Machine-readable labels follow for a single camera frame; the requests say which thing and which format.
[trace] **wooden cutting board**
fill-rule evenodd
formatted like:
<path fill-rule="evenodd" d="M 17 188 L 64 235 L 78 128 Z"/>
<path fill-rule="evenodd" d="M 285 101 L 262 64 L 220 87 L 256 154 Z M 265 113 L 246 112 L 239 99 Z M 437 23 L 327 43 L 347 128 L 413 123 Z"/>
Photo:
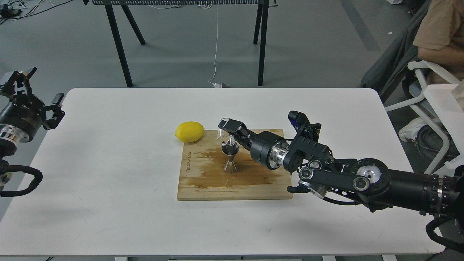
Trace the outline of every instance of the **wooden cutting board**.
<path fill-rule="evenodd" d="M 260 133 L 266 130 L 253 130 Z M 284 136 L 283 130 L 267 130 Z M 227 157 L 216 144 L 216 130 L 206 130 L 194 143 L 184 144 L 180 165 L 177 199 L 186 200 L 256 200 L 291 199 L 287 192 L 290 173 L 269 170 L 253 161 L 250 152 L 240 146 L 234 158 L 237 172 L 226 173 Z"/>

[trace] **white cable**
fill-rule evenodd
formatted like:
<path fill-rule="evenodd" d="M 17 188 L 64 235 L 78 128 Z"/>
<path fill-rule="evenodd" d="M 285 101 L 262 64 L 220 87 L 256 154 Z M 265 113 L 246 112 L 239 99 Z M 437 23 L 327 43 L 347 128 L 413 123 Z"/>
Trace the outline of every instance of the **white cable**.
<path fill-rule="evenodd" d="M 40 1 L 31 9 L 31 11 L 27 13 L 27 15 L 33 14 L 33 13 L 35 12 L 35 9 L 37 9 L 37 7 L 38 7 L 41 3 L 43 3 L 43 2 L 45 2 L 45 0 L 40 0 Z M 19 19 L 21 19 L 21 18 L 23 18 L 23 17 L 12 18 L 12 19 L 8 19 L 8 20 L 19 20 Z"/>
<path fill-rule="evenodd" d="M 202 9 L 209 9 L 211 8 L 213 5 L 209 4 L 209 5 L 198 5 L 198 7 L 201 7 Z"/>
<path fill-rule="evenodd" d="M 218 39 L 219 39 L 219 5 L 218 5 L 218 10 L 216 12 L 216 53 L 214 54 L 214 75 L 211 79 L 209 79 L 208 83 L 212 84 L 214 86 L 214 83 L 211 81 L 216 77 L 216 57 L 218 55 Z"/>
<path fill-rule="evenodd" d="M 199 4 L 199 5 L 197 5 L 198 7 L 201 7 L 202 9 L 209 9 L 209 8 L 211 8 L 211 7 L 213 6 L 213 5 L 211 5 L 211 4 L 208 4 L 207 1 L 200 1 L 200 2 L 205 3 L 205 4 Z"/>
<path fill-rule="evenodd" d="M 166 9 L 171 9 L 171 8 L 179 8 L 181 7 L 182 5 L 173 5 L 171 7 L 166 7 L 166 8 L 157 8 L 157 7 L 154 7 L 154 6 L 151 6 L 151 5 L 146 5 L 148 7 L 153 7 L 154 9 L 158 9 L 158 10 L 166 10 Z"/>

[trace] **robotic arm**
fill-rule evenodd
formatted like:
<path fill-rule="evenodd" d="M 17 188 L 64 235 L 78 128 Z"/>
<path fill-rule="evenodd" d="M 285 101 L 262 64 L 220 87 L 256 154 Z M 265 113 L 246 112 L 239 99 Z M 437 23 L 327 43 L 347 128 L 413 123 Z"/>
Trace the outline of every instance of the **robotic arm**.
<path fill-rule="evenodd" d="M 39 170 L 29 166 L 9 165 L 3 157 L 14 155 L 18 142 L 32 141 L 40 126 L 46 130 L 55 129 L 64 117 L 64 111 L 61 110 L 64 94 L 58 93 L 52 104 L 45 106 L 32 93 L 29 79 L 36 70 L 37 68 L 34 67 L 27 72 L 14 71 L 5 74 L 0 80 L 0 95 L 8 97 L 10 100 L 0 112 L 0 196 L 3 197 L 28 194 L 42 181 L 42 173 Z M 22 87 L 24 87 L 23 90 L 15 90 L 15 88 Z M 47 119 L 47 111 L 53 112 L 50 119 Z M 2 191 L 10 180 L 12 172 L 17 171 L 34 176 L 29 187 L 22 191 Z"/>
<path fill-rule="evenodd" d="M 393 206 L 413 209 L 421 215 L 431 214 L 434 220 L 426 226 L 435 242 L 464 253 L 464 244 L 438 236 L 434 230 L 455 220 L 460 231 L 464 228 L 464 165 L 455 176 L 426 175 L 389 169 L 373 158 L 336 159 L 326 145 L 318 143 L 320 124 L 311 124 L 305 114 L 291 111 L 288 116 L 296 130 L 291 140 L 268 131 L 254 133 L 240 121 L 221 120 L 219 128 L 227 131 L 239 144 L 250 151 L 254 161 L 275 170 L 280 166 L 290 173 L 297 171 L 297 187 L 290 193 L 312 193 L 339 205 L 363 204 L 371 212 Z M 326 196 L 339 194 L 349 202 Z"/>

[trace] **lemon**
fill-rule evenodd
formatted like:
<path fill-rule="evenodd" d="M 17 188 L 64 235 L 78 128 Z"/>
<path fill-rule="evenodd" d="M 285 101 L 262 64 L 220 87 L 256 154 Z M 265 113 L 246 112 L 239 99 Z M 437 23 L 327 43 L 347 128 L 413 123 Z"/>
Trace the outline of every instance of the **lemon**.
<path fill-rule="evenodd" d="M 203 136 L 205 128 L 195 121 L 187 121 L 180 124 L 175 130 L 174 135 L 182 142 L 194 142 Z"/>

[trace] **person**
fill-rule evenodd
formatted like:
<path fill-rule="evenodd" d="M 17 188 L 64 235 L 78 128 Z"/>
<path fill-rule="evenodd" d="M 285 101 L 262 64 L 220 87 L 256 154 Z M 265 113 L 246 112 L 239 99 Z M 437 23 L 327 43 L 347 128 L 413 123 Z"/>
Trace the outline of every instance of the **person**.
<path fill-rule="evenodd" d="M 458 79 L 464 79 L 464 1 L 432 0 L 412 43 L 421 60 L 441 65 Z M 447 84 L 434 72 L 429 84 Z"/>

